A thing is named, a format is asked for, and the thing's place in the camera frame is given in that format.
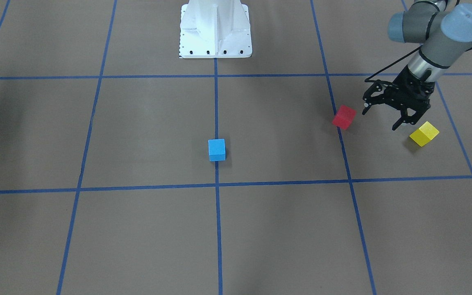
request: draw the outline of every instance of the cube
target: cube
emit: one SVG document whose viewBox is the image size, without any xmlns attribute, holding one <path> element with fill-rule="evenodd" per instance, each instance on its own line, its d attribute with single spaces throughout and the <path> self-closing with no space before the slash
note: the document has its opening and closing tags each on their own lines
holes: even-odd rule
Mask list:
<svg viewBox="0 0 472 295">
<path fill-rule="evenodd" d="M 210 139 L 209 140 L 209 160 L 225 161 L 225 140 L 224 139 Z"/>
<path fill-rule="evenodd" d="M 425 122 L 415 132 L 411 133 L 409 137 L 412 138 L 412 140 L 414 140 L 414 142 L 416 142 L 419 146 L 424 146 L 433 140 L 433 138 L 435 138 L 438 133 L 440 133 L 440 131 L 431 125 L 431 123 Z"/>
<path fill-rule="evenodd" d="M 340 127 L 341 129 L 347 129 L 351 125 L 356 111 L 347 106 L 340 106 L 338 112 L 333 119 L 333 125 Z"/>
</svg>

